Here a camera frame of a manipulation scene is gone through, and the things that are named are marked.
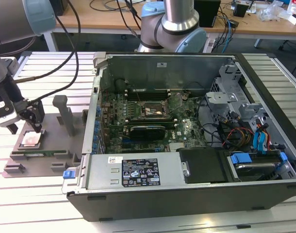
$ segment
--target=black box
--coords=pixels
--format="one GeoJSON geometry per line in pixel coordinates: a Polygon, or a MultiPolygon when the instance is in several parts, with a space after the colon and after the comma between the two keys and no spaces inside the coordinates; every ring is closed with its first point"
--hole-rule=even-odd
{"type": "Polygon", "coordinates": [[[195,10],[200,16],[200,27],[212,28],[214,26],[220,2],[220,0],[195,0],[195,10]]]}
{"type": "Polygon", "coordinates": [[[249,5],[245,4],[236,4],[233,10],[233,15],[236,17],[244,17],[249,5]]]}
{"type": "Polygon", "coordinates": [[[50,0],[53,10],[57,16],[62,16],[68,6],[67,0],[50,0]]]}

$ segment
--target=wooden desk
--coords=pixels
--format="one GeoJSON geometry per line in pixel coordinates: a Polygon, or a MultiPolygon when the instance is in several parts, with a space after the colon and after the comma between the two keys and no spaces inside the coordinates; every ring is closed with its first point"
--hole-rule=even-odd
{"type": "MultiPolygon", "coordinates": [[[[82,33],[109,33],[109,34],[130,34],[130,31],[125,27],[120,12],[100,12],[90,8],[89,3],[91,0],[71,0],[76,8],[81,20],[82,33]]],[[[238,38],[254,38],[254,39],[288,39],[296,40],[296,26],[287,20],[281,19],[280,22],[268,21],[261,22],[257,19],[255,14],[246,14],[244,18],[234,17],[233,11],[229,10],[230,6],[225,6],[229,0],[222,0],[221,7],[230,19],[238,21],[240,24],[236,29],[234,37],[238,38]]],[[[95,0],[93,7],[97,9],[106,10],[102,6],[101,0],[95,0]]],[[[111,7],[117,7],[115,2],[109,3],[111,7]]],[[[135,4],[134,6],[141,14],[143,4],[135,4]]],[[[131,13],[123,12],[127,24],[137,33],[138,30],[131,13]]],[[[67,30],[71,33],[78,31],[78,24],[74,13],[68,7],[63,16],[60,17],[67,30]]],[[[208,40],[206,43],[205,51],[210,52],[210,44],[222,33],[224,30],[224,23],[221,19],[217,19],[213,28],[205,28],[208,33],[208,40]]],[[[64,32],[60,25],[53,30],[53,32],[64,32]]],[[[46,33],[45,38],[50,51],[57,51],[57,46],[52,33],[46,33]]]]}

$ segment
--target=white label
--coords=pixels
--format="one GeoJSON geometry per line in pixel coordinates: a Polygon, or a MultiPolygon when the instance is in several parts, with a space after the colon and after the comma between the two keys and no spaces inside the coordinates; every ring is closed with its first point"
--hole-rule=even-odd
{"type": "Polygon", "coordinates": [[[158,62],[157,63],[157,68],[166,68],[167,67],[167,63],[163,63],[163,62],[158,62]]]}
{"type": "Polygon", "coordinates": [[[108,157],[109,164],[121,164],[123,157],[108,157]]]}

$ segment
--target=robotic arm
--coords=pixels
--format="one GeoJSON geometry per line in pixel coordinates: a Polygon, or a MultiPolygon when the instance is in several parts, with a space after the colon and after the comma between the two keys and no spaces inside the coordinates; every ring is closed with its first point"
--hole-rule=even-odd
{"type": "MultiPolygon", "coordinates": [[[[56,25],[49,0],[0,0],[0,45],[40,36],[56,25]]],[[[36,132],[44,118],[41,101],[29,106],[0,58],[0,126],[15,134],[15,122],[23,119],[36,132]]]]}
{"type": "Polygon", "coordinates": [[[194,0],[164,0],[143,6],[138,52],[199,52],[206,32],[199,27],[194,0]]]}

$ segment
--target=gray plastic block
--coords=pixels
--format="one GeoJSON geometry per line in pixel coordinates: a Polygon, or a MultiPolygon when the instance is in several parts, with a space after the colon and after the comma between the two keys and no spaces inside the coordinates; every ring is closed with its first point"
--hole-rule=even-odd
{"type": "Polygon", "coordinates": [[[10,154],[10,158],[12,158],[13,160],[27,160],[27,157],[25,156],[25,154],[10,154]]]}
{"type": "Polygon", "coordinates": [[[57,121],[60,114],[46,114],[42,122],[43,135],[35,147],[22,147],[21,143],[25,132],[33,131],[27,123],[18,137],[13,148],[8,164],[21,163],[25,169],[21,173],[2,173],[3,177],[41,177],[41,176],[62,176],[63,170],[52,170],[52,163],[66,162],[68,166],[78,166],[82,157],[82,144],[85,126],[82,123],[82,113],[73,113],[75,135],[69,137],[65,126],[57,121]]]}
{"type": "Polygon", "coordinates": [[[13,163],[13,164],[6,164],[4,167],[4,171],[11,174],[11,173],[23,173],[25,170],[25,167],[22,164],[19,163],[13,163]]]}
{"type": "Polygon", "coordinates": [[[50,168],[52,171],[65,171],[69,166],[66,162],[54,162],[50,168]]]}
{"type": "Polygon", "coordinates": [[[71,153],[69,150],[66,153],[54,153],[54,157],[57,159],[69,159],[71,158],[71,153]]]}
{"type": "Polygon", "coordinates": [[[67,108],[67,105],[66,105],[67,96],[54,96],[52,104],[54,107],[57,107],[59,109],[61,118],[67,129],[69,136],[71,137],[74,136],[75,128],[74,128],[73,119],[72,119],[72,112],[71,112],[71,109],[67,108]]]}
{"type": "Polygon", "coordinates": [[[73,166],[80,166],[81,159],[78,158],[77,154],[74,154],[74,156],[72,157],[72,164],[73,166]]]}

